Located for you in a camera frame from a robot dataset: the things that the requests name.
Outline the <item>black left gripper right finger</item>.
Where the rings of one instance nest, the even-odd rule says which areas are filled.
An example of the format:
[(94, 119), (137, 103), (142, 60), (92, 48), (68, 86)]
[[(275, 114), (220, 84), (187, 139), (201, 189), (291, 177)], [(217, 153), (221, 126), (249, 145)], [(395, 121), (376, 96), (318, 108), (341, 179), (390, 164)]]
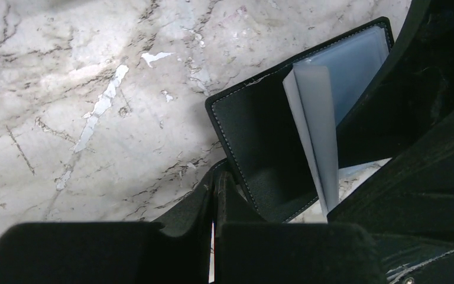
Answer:
[(236, 190), (215, 180), (216, 283), (385, 283), (373, 239), (353, 224), (268, 222)]

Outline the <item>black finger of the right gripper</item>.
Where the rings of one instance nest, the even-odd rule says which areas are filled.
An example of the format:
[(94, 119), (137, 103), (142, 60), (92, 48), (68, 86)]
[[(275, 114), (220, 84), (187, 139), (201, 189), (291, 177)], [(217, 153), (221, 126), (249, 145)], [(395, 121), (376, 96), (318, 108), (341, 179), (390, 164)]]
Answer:
[(388, 283), (454, 283), (454, 110), (328, 219), (375, 238)]
[(413, 1), (380, 70), (337, 128), (339, 167), (395, 157), (454, 110), (454, 0)]

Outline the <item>black leather card holder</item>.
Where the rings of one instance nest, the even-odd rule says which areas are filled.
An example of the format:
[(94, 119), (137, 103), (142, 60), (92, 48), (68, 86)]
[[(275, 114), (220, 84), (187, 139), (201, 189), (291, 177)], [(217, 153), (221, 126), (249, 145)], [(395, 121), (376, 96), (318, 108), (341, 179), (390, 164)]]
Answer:
[(263, 219), (287, 222), (317, 201), (283, 79), (294, 63), (350, 43), (368, 31), (393, 46), (387, 17), (311, 47), (239, 84), (209, 97), (205, 107), (235, 180)]

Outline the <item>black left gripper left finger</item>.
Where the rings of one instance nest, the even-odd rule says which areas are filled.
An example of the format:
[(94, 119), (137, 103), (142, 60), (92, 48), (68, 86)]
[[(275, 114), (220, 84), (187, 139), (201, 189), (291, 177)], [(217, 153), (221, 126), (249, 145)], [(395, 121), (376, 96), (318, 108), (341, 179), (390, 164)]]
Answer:
[(0, 283), (208, 283), (216, 163), (153, 221), (28, 222), (0, 237)]

